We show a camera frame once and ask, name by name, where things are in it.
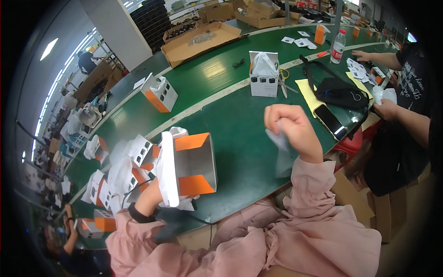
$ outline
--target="green workbench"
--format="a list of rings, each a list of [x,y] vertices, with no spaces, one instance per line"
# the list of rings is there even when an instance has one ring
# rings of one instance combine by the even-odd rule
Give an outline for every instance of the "green workbench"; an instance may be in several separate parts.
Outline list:
[[[346,46],[348,47],[379,41],[374,36],[363,34],[364,32],[355,38],[352,36],[352,27],[343,27],[343,29],[347,32]],[[137,93],[106,120],[95,134],[104,138],[109,149],[113,149],[120,139],[131,140],[137,134],[148,135],[180,112],[239,81],[247,79],[249,76],[249,50],[278,52],[280,64],[283,64],[296,60],[300,54],[307,56],[330,48],[327,43],[319,46],[316,50],[309,50],[298,48],[295,44],[281,42],[284,36],[300,38],[297,31],[315,32],[315,26],[278,28],[252,35],[167,72],[164,76],[179,95],[171,113],[158,112],[143,94]],[[328,34],[326,39],[332,40],[330,36]],[[367,52],[394,51],[384,44],[362,46],[359,50]],[[345,51],[343,54],[344,60],[348,57],[351,57],[351,50]],[[239,62],[242,58],[245,58],[247,62],[234,69],[232,64]],[[147,76],[150,72],[159,73],[166,69],[167,65],[163,65],[161,56],[154,55],[151,59],[142,63],[139,68],[123,78],[112,89],[112,92],[117,94],[117,90],[125,90],[126,96],[132,91],[136,81]],[[335,65],[330,63],[329,59],[329,56],[325,56],[317,60],[330,67],[343,80],[352,83],[345,74],[348,71],[346,62],[342,61]],[[306,78],[303,75],[302,67],[299,65],[288,69],[290,75],[286,80],[286,85],[299,90],[294,80]],[[324,77],[328,77],[325,72],[315,66],[313,66],[312,72],[316,85]],[[264,132],[264,108],[276,103],[301,105],[305,109],[319,137],[324,153],[336,144],[334,138],[321,123],[312,117],[301,93],[296,94],[288,90],[288,98],[285,99],[279,87],[276,98],[252,97],[250,86],[245,86],[204,106],[200,111],[174,122],[173,125],[188,129],[189,134],[211,133],[217,165],[217,192],[202,195],[199,199],[194,200],[194,212],[162,209],[157,218],[165,220],[167,226],[161,230],[157,238],[168,238],[202,227],[204,223],[200,221],[216,222],[273,193],[289,180],[289,178],[275,178],[277,148]],[[348,130],[351,130],[355,124],[351,121],[352,117],[357,119],[362,117],[362,114],[355,111],[333,105],[328,107]],[[159,135],[152,140],[157,142]],[[66,175],[71,182],[75,183],[74,191],[71,193],[71,195],[75,195],[88,182],[89,176],[100,166],[98,161],[87,160],[81,154],[77,155],[71,163]],[[77,217],[92,218],[94,208],[97,207],[87,204],[79,198],[73,203],[74,214]],[[87,249],[105,248],[104,239],[81,238],[80,244],[83,244]]]

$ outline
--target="pink sleeve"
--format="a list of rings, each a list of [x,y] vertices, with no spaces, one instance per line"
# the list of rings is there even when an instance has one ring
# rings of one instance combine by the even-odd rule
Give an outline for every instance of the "pink sleeve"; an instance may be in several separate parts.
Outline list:
[[[298,218],[321,215],[335,204],[330,188],[335,183],[334,161],[310,164],[298,157],[292,168],[291,198],[283,201],[288,213]]]
[[[106,239],[106,246],[116,276],[127,276],[157,247],[154,237],[165,223],[138,223],[127,209],[117,213],[116,222],[117,231]]]

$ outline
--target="ceiling light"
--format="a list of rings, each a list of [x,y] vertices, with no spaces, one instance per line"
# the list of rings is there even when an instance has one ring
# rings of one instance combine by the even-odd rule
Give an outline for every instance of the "ceiling light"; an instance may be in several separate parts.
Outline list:
[[[51,41],[48,46],[46,46],[45,51],[43,52],[42,57],[40,58],[40,61],[43,60],[46,56],[49,55],[49,53],[51,52],[52,48],[54,47],[55,43],[57,42],[58,38],[54,39],[53,41]]]

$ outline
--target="yellow paper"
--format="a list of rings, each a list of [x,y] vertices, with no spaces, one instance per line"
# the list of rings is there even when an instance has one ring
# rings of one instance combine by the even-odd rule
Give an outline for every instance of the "yellow paper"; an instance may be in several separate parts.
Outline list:
[[[296,80],[295,82],[299,86],[299,89],[302,92],[303,97],[305,98],[305,101],[306,101],[309,109],[311,110],[312,116],[314,116],[316,118],[316,116],[314,114],[314,110],[318,106],[320,106],[321,104],[324,104],[325,102],[322,102],[322,101],[318,100],[317,98],[315,98],[314,92],[312,92],[307,79]]]
[[[366,92],[368,94],[369,99],[372,99],[372,94],[368,91],[368,89],[365,87],[365,85],[363,85],[363,83],[360,80],[357,80],[356,78],[354,78],[354,76],[352,76],[351,72],[346,72],[346,75],[348,75],[348,78],[354,82],[354,84],[357,86],[357,88]]]

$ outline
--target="pink blouse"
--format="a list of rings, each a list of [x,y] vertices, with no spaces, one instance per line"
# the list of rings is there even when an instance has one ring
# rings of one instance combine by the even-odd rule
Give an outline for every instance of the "pink blouse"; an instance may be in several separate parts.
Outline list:
[[[154,237],[162,221],[140,224],[126,209],[106,239],[116,276],[257,276],[272,265],[313,276],[375,276],[381,235],[366,229],[352,206],[334,206],[334,161],[297,158],[287,211],[253,204],[217,230],[211,247],[186,250]]]

